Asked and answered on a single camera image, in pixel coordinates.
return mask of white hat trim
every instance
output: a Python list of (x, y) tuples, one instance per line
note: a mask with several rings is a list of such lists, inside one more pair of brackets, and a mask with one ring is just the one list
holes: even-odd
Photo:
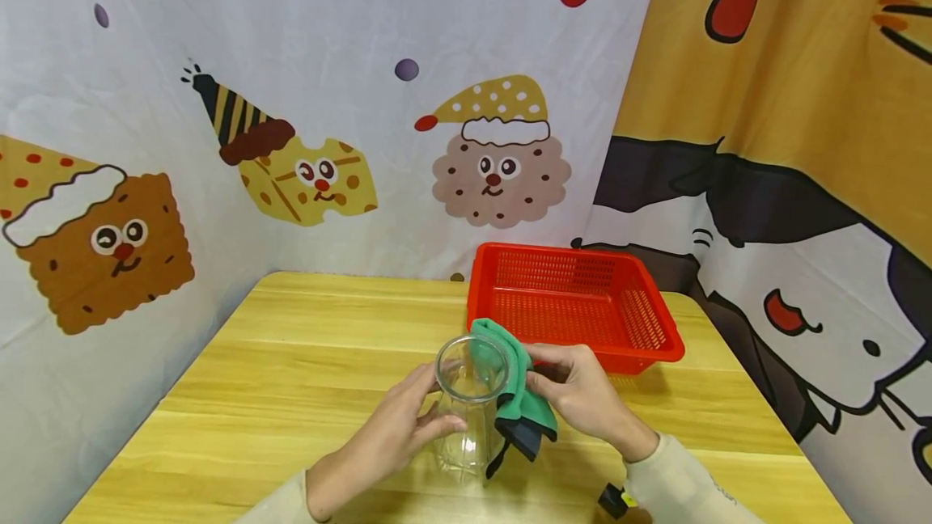
[(479, 118), (468, 120), (462, 129), (462, 137), (480, 144), (504, 146), (507, 144), (530, 144), (550, 137), (550, 124), (546, 120), (502, 121), (501, 118)]
[(42, 237), (55, 235), (62, 225), (84, 217), (93, 205), (109, 199), (123, 180), (126, 173), (110, 165), (79, 172), (72, 180), (54, 185), (48, 197), (27, 205), (2, 233), (16, 247), (29, 247)]

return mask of cartoon eye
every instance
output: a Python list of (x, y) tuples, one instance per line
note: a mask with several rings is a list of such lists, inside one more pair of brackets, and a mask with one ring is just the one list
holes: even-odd
[(301, 160), (294, 163), (294, 173), (303, 184), (308, 187), (314, 186), (314, 164), (301, 158)]
[(121, 230), (113, 225), (100, 225), (91, 234), (91, 247), (100, 255), (112, 255), (123, 242)]
[(327, 181), (327, 184), (337, 182), (337, 167), (328, 158), (321, 158), (317, 161), (317, 172), (321, 179)]
[(504, 180), (514, 179), (515, 176), (521, 174), (521, 163), (511, 156), (502, 158), (498, 162), (498, 174), (502, 175)]
[(483, 156), (482, 158), (479, 158), (479, 174), (480, 175), (485, 176), (489, 174), (490, 172), (492, 172), (492, 170), (494, 169), (495, 169), (495, 163), (492, 162), (492, 159), (489, 156)]
[(123, 239), (133, 247), (142, 247), (142, 244), (149, 238), (149, 226), (145, 220), (134, 218), (126, 225), (123, 225)]

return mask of person's left hand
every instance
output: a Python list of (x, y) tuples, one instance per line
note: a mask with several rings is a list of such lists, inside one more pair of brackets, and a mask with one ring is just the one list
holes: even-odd
[(437, 403), (418, 417), (424, 398), (436, 391), (436, 383), (434, 365), (418, 366), (388, 390), (366, 424), (345, 445), (348, 455), (369, 467), (366, 479), (373, 485), (405, 469), (430, 441), (466, 430), (464, 420), (456, 415), (438, 416)]
[[(307, 507), (313, 517), (329, 518), (352, 495), (407, 467), (430, 441), (465, 431), (466, 424), (459, 417), (438, 415), (436, 403), (418, 417), (425, 397), (436, 391), (436, 382), (434, 365), (418, 366), (388, 390), (342, 449), (307, 470)], [(348, 492), (350, 497), (341, 497)]]

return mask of white backdrop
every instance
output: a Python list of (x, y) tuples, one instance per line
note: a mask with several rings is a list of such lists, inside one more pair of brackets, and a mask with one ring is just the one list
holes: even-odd
[[(164, 174), (194, 277), (74, 327), (31, 249), (0, 240), (0, 519), (61, 519), (263, 273), (467, 277), (478, 243), (581, 235), (648, 2), (4, 0), (0, 217), (35, 215), (81, 167)], [(471, 120), (487, 137), (461, 138)], [(545, 136), (522, 146), (522, 126)], [(67, 174), (26, 195), (30, 155)], [(84, 239), (117, 196), (49, 243)], [(129, 244), (153, 255), (159, 234)], [(131, 265), (91, 245), (75, 255)]]

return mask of purple dot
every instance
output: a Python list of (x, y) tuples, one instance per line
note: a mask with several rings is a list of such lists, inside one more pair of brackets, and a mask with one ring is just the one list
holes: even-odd
[(94, 5), (94, 18), (101, 27), (110, 27), (110, 15), (107, 15), (107, 11), (100, 4)]
[(403, 82), (410, 82), (419, 72), (421, 68), (418, 68), (417, 61), (413, 59), (402, 59), (395, 65), (395, 75)]

